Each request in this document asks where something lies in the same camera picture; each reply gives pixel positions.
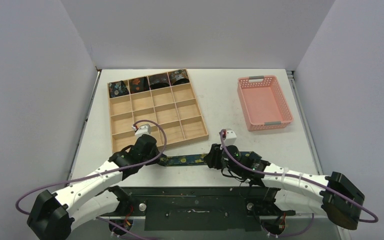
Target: gray wall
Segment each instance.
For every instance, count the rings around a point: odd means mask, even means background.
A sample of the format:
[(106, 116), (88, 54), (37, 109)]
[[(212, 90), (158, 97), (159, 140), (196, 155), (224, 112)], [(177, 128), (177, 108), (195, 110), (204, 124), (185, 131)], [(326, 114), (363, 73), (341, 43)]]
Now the gray wall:
[(384, 1), (336, 0), (296, 82), (323, 170), (346, 174), (379, 216), (353, 239), (384, 239)]
[(334, 0), (62, 0), (98, 68), (295, 69)]
[(0, 240), (37, 239), (15, 201), (67, 179), (95, 77), (59, 0), (0, 0)]

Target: basket bottom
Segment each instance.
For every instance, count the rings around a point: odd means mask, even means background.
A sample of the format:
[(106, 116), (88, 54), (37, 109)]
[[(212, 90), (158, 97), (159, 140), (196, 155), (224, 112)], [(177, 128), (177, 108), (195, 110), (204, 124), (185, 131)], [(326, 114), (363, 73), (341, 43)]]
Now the basket bottom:
[(242, 93), (252, 125), (283, 120), (270, 87), (245, 88)]

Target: wooden compartment tray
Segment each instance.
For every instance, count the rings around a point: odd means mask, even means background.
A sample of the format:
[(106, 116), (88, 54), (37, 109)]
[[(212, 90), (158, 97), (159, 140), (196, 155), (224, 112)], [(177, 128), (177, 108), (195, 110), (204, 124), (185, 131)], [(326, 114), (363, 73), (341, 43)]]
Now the wooden compartment tray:
[[(111, 97), (110, 86), (113, 87), (116, 83), (123, 82), (126, 89), (130, 90), (133, 79), (108, 83), (113, 153), (136, 142), (132, 125), (138, 120), (152, 120), (161, 125), (167, 136), (168, 148), (208, 139), (207, 127), (186, 69), (139, 76), (138, 78), (146, 78), (148, 83), (145, 83), (145, 86), (150, 86), (149, 89)], [(158, 83), (159, 88), (153, 89), (153, 86), (156, 85), (152, 85), (152, 83), (157, 79), (162, 79), (162, 81)], [(155, 125), (150, 125), (152, 126), (151, 135), (157, 140), (157, 146), (161, 147), (164, 142), (163, 134)]]

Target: robotic hand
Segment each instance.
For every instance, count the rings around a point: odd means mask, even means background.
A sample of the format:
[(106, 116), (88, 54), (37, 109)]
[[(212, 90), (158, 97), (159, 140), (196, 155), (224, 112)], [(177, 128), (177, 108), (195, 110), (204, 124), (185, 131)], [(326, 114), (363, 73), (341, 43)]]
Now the robotic hand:
[[(119, 186), (112, 185), (137, 173), (145, 162), (146, 165), (158, 163), (162, 156), (148, 124), (136, 129), (135, 135), (134, 145), (114, 153), (90, 177), (78, 179), (79, 182), (54, 193), (45, 190), (37, 196), (27, 224), (39, 239), (64, 240), (72, 230), (98, 216), (128, 211), (135, 200)], [(255, 152), (242, 155), (234, 146), (236, 134), (230, 129), (220, 132), (220, 140), (221, 144), (213, 144), (204, 157), (208, 167), (221, 170), (222, 174), (227, 169), (231, 176), (224, 176), (239, 178), (250, 186), (268, 188), (267, 193), (271, 192), (271, 197), (254, 199), (256, 204), (246, 205), (254, 214), (314, 213), (327, 216), (334, 224), (349, 230), (357, 229), (358, 222), (378, 221), (376, 215), (362, 207), (363, 193), (343, 174), (305, 174), (262, 160)], [(374, 220), (360, 219), (362, 210)]]

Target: wooden organizer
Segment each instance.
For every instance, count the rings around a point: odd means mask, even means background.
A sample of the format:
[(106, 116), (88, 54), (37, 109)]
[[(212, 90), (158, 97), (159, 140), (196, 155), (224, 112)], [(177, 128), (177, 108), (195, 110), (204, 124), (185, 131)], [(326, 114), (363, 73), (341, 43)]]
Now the wooden organizer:
[[(167, 77), (171, 72), (173, 71), (165, 72)], [(131, 79), (123, 82), (130, 92)], [(136, 137), (132, 125), (138, 120), (151, 120), (158, 123), (167, 136), (167, 148), (196, 143), (207, 140), (209, 137), (191, 83), (170, 85), (112, 98), (108, 90), (107, 93), (113, 153), (135, 144)], [(151, 135), (157, 140), (157, 146), (161, 147), (164, 142), (163, 134), (154, 124), (148, 122), (138, 123), (137, 126), (144, 124), (151, 125)]]

